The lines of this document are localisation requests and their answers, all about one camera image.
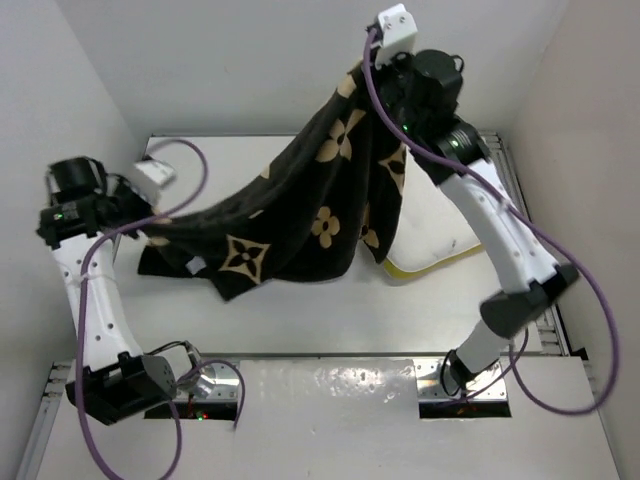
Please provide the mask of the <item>black pillowcase with beige flowers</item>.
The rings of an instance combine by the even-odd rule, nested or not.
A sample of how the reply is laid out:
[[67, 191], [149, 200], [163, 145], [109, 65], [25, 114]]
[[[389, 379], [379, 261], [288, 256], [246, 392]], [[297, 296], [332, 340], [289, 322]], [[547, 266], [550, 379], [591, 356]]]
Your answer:
[[406, 158], [355, 66], [248, 185], [207, 209], [147, 226], [137, 271], [205, 279], [232, 300], [272, 279], [336, 279], [359, 244], [382, 262], [398, 226]]

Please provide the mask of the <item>white pillow with yellow edge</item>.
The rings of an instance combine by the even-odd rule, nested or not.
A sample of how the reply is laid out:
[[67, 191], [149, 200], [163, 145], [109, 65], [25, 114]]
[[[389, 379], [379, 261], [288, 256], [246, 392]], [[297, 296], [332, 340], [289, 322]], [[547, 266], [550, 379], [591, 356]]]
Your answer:
[[398, 226], [383, 263], [387, 274], [407, 282], [482, 251], [453, 202], [408, 156]]

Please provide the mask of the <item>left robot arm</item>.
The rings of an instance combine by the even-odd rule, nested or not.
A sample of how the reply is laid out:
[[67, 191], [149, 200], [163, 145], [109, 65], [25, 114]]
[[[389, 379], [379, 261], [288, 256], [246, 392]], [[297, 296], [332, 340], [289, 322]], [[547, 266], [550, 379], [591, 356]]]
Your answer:
[[128, 327], [115, 281], [114, 242], [85, 257], [107, 231], [151, 214], [126, 178], [116, 176], [113, 187], [108, 179], [104, 166], [89, 157], [51, 164], [45, 176], [49, 204], [36, 231], [59, 266], [76, 334], [85, 341], [79, 356], [85, 412], [104, 425], [176, 394], [168, 361], [144, 353]]

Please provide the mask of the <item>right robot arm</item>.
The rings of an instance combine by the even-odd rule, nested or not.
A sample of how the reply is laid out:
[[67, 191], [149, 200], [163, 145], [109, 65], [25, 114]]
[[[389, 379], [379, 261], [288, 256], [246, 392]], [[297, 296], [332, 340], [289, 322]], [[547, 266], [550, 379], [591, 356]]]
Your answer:
[[378, 67], [376, 92], [403, 134], [422, 172], [458, 209], [484, 247], [500, 291], [480, 305], [466, 340], [450, 350], [440, 370], [444, 391], [455, 396], [579, 278], [561, 264], [518, 219], [486, 143], [456, 113], [463, 60], [440, 50], [397, 53]]

